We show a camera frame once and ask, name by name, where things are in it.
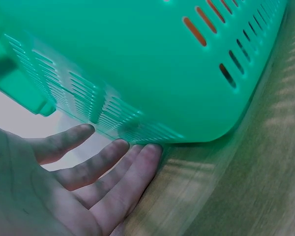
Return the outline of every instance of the basket handle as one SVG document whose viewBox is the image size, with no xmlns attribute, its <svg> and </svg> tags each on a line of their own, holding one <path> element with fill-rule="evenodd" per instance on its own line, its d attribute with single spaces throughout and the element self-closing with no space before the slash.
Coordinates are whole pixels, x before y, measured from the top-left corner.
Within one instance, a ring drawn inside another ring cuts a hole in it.
<svg viewBox="0 0 295 236">
<path fill-rule="evenodd" d="M 0 91 L 34 114 L 51 115 L 56 109 L 18 68 L 0 42 Z"/>
</svg>

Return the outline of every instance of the wooden table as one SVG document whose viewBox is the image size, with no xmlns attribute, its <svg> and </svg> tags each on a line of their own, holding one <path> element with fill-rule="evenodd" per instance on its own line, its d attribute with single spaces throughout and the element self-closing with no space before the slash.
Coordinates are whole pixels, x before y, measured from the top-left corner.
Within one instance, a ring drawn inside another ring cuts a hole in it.
<svg viewBox="0 0 295 236">
<path fill-rule="evenodd" d="M 295 0 L 276 48 L 233 134 L 169 147 L 126 235 L 295 236 Z"/>
</svg>

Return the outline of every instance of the green plastic basket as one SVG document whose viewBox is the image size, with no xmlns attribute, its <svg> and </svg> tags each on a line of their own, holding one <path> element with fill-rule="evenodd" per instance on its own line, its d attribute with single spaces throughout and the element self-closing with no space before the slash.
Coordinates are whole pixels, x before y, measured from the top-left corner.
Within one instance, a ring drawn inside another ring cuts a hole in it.
<svg viewBox="0 0 295 236">
<path fill-rule="evenodd" d="M 212 141 L 244 112 L 286 5 L 0 0 L 0 65 L 11 68 L 0 90 L 35 114 L 60 109 L 112 139 Z"/>
</svg>

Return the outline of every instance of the finger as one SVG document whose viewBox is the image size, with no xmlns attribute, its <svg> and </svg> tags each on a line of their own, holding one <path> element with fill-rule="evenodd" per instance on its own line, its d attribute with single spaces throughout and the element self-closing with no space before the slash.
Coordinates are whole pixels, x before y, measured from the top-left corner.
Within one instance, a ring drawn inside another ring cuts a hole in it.
<svg viewBox="0 0 295 236">
<path fill-rule="evenodd" d="M 103 235 L 109 235 L 133 210 L 155 175 L 161 153 L 159 146 L 145 146 L 123 178 L 90 209 Z"/>
<path fill-rule="evenodd" d="M 90 209 L 122 179 L 142 149 L 143 146 L 134 145 L 109 173 L 95 183 L 73 191 L 73 195 L 85 208 Z"/>
<path fill-rule="evenodd" d="M 94 131 L 92 125 L 82 124 L 44 139 L 27 141 L 33 148 L 37 162 L 43 165 L 58 161 L 68 151 L 84 143 Z"/>
<path fill-rule="evenodd" d="M 94 183 L 110 170 L 129 150 L 129 144 L 122 139 L 113 141 L 89 160 L 69 169 L 52 172 L 66 189 L 75 189 Z"/>
</svg>

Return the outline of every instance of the ventilation slot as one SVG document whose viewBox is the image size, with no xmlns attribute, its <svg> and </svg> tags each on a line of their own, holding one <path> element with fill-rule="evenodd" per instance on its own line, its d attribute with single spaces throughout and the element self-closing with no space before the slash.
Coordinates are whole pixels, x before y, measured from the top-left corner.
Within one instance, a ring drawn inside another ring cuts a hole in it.
<svg viewBox="0 0 295 236">
<path fill-rule="evenodd" d="M 222 0 L 223 5 L 225 6 L 225 8 L 228 10 L 228 12 L 232 15 L 232 11 L 230 9 L 230 7 L 227 5 L 227 3 L 225 2 L 225 0 Z"/>
<path fill-rule="evenodd" d="M 210 29 L 216 33 L 216 28 L 213 25 L 212 21 L 206 16 L 206 14 L 199 8 L 198 6 L 196 7 L 197 13 L 202 17 L 202 19 L 205 21 L 205 23 L 210 27 Z"/>
<path fill-rule="evenodd" d="M 242 68 L 241 64 L 239 63 L 238 59 L 235 57 L 235 55 L 233 54 L 232 51 L 229 51 L 229 54 L 233 60 L 233 62 L 235 63 L 235 65 L 237 66 L 237 68 L 240 70 L 240 72 L 242 74 L 244 74 L 244 69 Z"/>
<path fill-rule="evenodd" d="M 257 33 L 256 33 L 256 31 L 255 31 L 255 29 L 252 27 L 251 23 L 250 23 L 250 22 L 248 22 L 248 24 L 249 24 L 249 26 L 250 26 L 251 30 L 253 31 L 253 33 L 254 33 L 256 36 L 258 36 L 258 35 L 257 35 Z"/>
<path fill-rule="evenodd" d="M 210 7 L 212 8 L 212 10 L 215 12 L 215 14 L 220 18 L 220 20 L 225 23 L 225 19 L 224 17 L 221 15 L 221 13 L 219 12 L 219 10 L 215 7 L 215 5 L 212 3 L 211 0 L 207 0 L 208 4 L 210 5 Z"/>
<path fill-rule="evenodd" d="M 235 4 L 236 7 L 239 7 L 238 3 L 236 0 L 233 0 L 233 3 Z"/>
<path fill-rule="evenodd" d="M 265 4 L 266 8 L 269 10 L 270 14 L 273 16 L 274 11 L 272 11 L 272 7 L 269 6 L 268 1 L 264 1 L 264 4 Z"/>
<path fill-rule="evenodd" d="M 248 42 L 250 43 L 252 49 L 253 49 L 254 51 L 256 51 L 257 49 L 256 49 L 256 47 L 253 45 L 253 43 L 251 42 L 251 39 L 250 39 L 250 37 L 248 36 L 248 34 L 246 33 L 246 31 L 243 30 L 242 32 L 244 33 L 245 37 L 247 38 Z"/>
<path fill-rule="evenodd" d="M 269 16 L 268 12 L 266 11 L 266 9 L 264 8 L 264 6 L 261 4 L 261 8 L 262 10 L 265 12 L 266 16 L 268 17 L 268 19 L 270 20 L 271 17 Z"/>
<path fill-rule="evenodd" d="M 203 45 L 206 46 L 207 42 L 202 34 L 198 31 L 198 29 L 193 25 L 193 23 L 189 20 L 189 18 L 184 17 L 183 22 L 189 28 L 189 30 L 193 33 L 193 35 L 197 38 L 197 40 Z"/>
<path fill-rule="evenodd" d="M 250 56 L 249 56 L 249 54 L 244 49 L 243 45 L 240 43 L 240 41 L 238 39 L 237 39 L 237 44 L 240 47 L 240 49 L 242 50 L 242 52 L 244 53 L 244 55 L 246 56 L 247 60 L 250 62 Z"/>
<path fill-rule="evenodd" d="M 234 79 L 232 78 L 232 76 L 230 75 L 230 73 L 228 72 L 228 70 L 225 68 L 225 66 L 223 64 L 220 64 L 220 70 L 221 70 L 222 74 L 224 75 L 224 77 L 226 78 L 226 80 L 228 81 L 228 83 L 233 88 L 236 88 L 236 83 L 235 83 Z"/>
<path fill-rule="evenodd" d="M 259 28 L 263 31 L 264 29 L 262 28 L 262 26 L 260 25 L 259 21 L 257 20 L 257 18 L 254 16 L 255 21 L 257 22 Z"/>
<path fill-rule="evenodd" d="M 267 21 L 265 18 L 262 16 L 261 12 L 258 10 L 258 14 L 260 15 L 261 19 L 264 21 L 265 25 L 267 26 Z"/>
<path fill-rule="evenodd" d="M 43 61 L 44 63 L 49 63 L 54 65 L 54 63 L 49 60 L 48 58 L 44 57 L 43 55 L 41 55 L 40 53 L 36 52 L 36 51 L 32 51 L 36 57 L 36 59 Z"/>
</svg>

